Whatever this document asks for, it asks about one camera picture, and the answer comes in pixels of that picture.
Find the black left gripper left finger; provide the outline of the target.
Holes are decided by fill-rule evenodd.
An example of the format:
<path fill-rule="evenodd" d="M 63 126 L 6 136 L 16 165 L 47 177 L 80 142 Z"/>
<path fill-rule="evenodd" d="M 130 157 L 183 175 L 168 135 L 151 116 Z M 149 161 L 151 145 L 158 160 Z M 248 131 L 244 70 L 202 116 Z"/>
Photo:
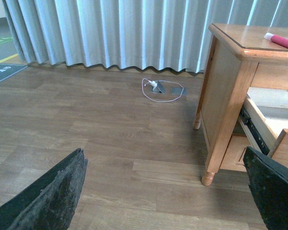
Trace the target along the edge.
<path fill-rule="evenodd" d="M 88 160 L 76 149 L 0 206 L 0 230 L 66 230 L 84 184 Z"/>

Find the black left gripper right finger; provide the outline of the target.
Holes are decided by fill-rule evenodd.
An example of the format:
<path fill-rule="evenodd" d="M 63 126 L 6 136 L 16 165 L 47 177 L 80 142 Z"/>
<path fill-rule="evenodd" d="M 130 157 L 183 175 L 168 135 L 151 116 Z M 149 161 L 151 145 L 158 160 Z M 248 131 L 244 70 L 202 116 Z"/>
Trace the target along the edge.
<path fill-rule="evenodd" d="M 288 230 L 288 168 L 248 146 L 243 162 L 250 191 L 269 230 Z"/>

